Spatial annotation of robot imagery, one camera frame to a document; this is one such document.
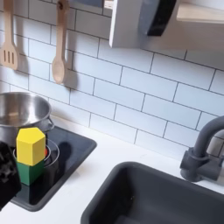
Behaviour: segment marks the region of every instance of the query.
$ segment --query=green block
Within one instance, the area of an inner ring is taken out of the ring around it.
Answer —
[[[44,171],[44,160],[34,166],[17,162],[18,173],[21,183],[30,186]]]

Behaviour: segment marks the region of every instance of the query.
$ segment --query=white countertop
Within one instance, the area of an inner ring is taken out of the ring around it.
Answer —
[[[175,159],[125,143],[112,136],[58,117],[53,116],[52,118],[57,126],[94,139],[97,142],[97,147],[42,210],[31,213],[9,203],[0,212],[0,223],[79,224],[83,211],[105,178],[116,165],[122,162],[135,161],[181,178],[180,162]],[[219,184],[203,180],[199,182],[199,185],[224,194],[223,177],[220,177]]]

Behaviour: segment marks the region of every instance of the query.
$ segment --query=wooden shelf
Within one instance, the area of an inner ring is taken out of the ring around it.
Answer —
[[[104,4],[104,8],[113,10],[114,0],[106,0]]]
[[[191,3],[181,3],[178,21],[224,24],[224,10],[216,10]]]

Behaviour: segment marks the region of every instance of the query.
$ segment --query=black stovetop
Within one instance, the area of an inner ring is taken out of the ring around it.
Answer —
[[[55,127],[47,133],[44,174],[32,185],[22,185],[11,202],[29,211],[40,210],[95,147],[95,141]]]

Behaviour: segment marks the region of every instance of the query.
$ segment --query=pot handle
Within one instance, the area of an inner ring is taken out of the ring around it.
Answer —
[[[49,129],[44,130],[44,132],[48,132],[50,130],[53,130],[54,129],[54,126],[55,126],[54,125],[54,122],[53,122],[53,120],[52,120],[52,118],[50,116],[47,119],[50,121],[51,127]]]

